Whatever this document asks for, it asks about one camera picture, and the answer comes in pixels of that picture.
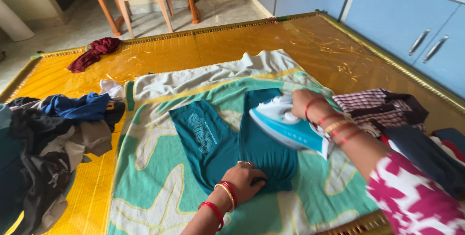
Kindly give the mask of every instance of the gold bangle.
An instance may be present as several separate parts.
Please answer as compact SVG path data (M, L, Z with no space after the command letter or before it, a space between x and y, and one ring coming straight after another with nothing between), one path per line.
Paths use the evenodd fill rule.
M236 203L234 202L233 195L232 195L231 192L228 190L228 188L226 188L226 186L224 186L223 184L220 184L220 183L216 184L215 187L213 188L213 190L215 190L217 186L223 187L223 189L228 193L229 198L231 199L231 202L233 203L232 208L231 208L230 210L226 211L226 212L227 212L227 213L233 212L233 210L236 208L236 207L235 207L235 206L236 206L236 205L235 205Z
M348 124L349 122L348 121L337 121L331 125L329 125L328 127L325 128L325 132L327 134L329 134L331 131L335 130L337 127L341 126L341 125L344 125L344 124Z

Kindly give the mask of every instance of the pile of clothes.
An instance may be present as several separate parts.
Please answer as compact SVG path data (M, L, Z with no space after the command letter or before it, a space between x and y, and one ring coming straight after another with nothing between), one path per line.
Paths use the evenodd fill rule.
M429 113L415 97L378 88L333 99L359 128L404 155L452 197L465 198L465 136L452 128L425 135Z
M0 234L24 217L14 235L49 231L67 207L76 168L112 149L112 132L125 111L123 88L101 82L100 94L78 99L19 97L0 104Z

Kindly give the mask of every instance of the bangle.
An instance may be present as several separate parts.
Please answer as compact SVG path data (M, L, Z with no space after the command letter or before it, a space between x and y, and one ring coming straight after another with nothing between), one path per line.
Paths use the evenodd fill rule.
M349 122L348 121L337 121L331 125L329 125L328 127L325 128L325 132L327 134L329 134L331 131L335 130L337 127L341 126L341 125L344 125L344 124L348 124Z
M351 127L351 126L355 126L355 124L349 122L349 123L347 123L347 124L342 125L342 126L339 128L339 130L333 130L331 137L337 136L342 130L345 130L345 129Z
M219 228L218 228L217 231L220 231L223 228L225 223L223 221L223 217L221 216L221 213L219 212L218 208L212 202L202 202L199 205L199 208L197 210L199 210L204 205L210 207L215 212L215 214L216 214L216 216L218 217L218 220L219 220Z
M305 107L305 119L307 119L308 122L311 122L309 119L308 119L308 115L307 115L307 111L308 111L308 108L310 107L310 105L314 104L316 101L326 101L325 98L315 98L313 100L311 100L307 106Z
M238 200L236 197L236 192L234 191L232 185L229 182L225 181L219 181L218 184L223 184L229 190L231 196L233 197L232 199L234 200L234 205L237 207Z
M337 144L339 147L341 147L342 144L345 144L348 140L350 140L351 138L353 138L353 137L355 137L355 136L357 136L357 135L359 135L359 134L361 134L361 133L363 133L363 131L360 130L360 129L357 129L357 130L354 131L353 133L349 134L349 136L342 138L342 140L341 140L340 143L336 143L336 144Z
M213 188L213 190L215 190L216 187L218 187L218 186L222 187L222 188L228 193L229 198L231 199L231 202L233 203L231 209L228 210L228 211L226 211L226 212L227 212L227 213L233 212L234 208L236 208L236 206L235 206L236 203L235 203L235 201L234 201L233 195L231 194L231 192L229 191L229 189L226 188L226 186L225 186L224 184L222 184L222 183L216 184L215 187Z
M320 119L320 120L318 121L318 125L321 126L321 124L322 124L324 121L326 121L326 120L329 119L329 118L333 118L333 117L344 117L344 115L342 115L342 114L340 114L340 113L335 113L335 114L327 115L327 116L323 117L322 119Z

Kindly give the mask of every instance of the green and white towel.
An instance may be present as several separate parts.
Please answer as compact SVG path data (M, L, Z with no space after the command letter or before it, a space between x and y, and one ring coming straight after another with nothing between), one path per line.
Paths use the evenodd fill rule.
M126 83L127 111L110 212L109 235L179 234L206 195L197 184L168 110L206 99L239 130L244 92L308 88L332 101L283 50L244 54L239 61L138 77ZM340 150L328 161L298 154L293 191L256 196L225 216L220 234L313 234L378 208Z

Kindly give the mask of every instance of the pink patterned dress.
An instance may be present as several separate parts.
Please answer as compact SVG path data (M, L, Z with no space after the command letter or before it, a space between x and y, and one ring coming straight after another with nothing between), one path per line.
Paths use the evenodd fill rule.
M378 161L366 189L396 234L465 235L465 207L397 152Z

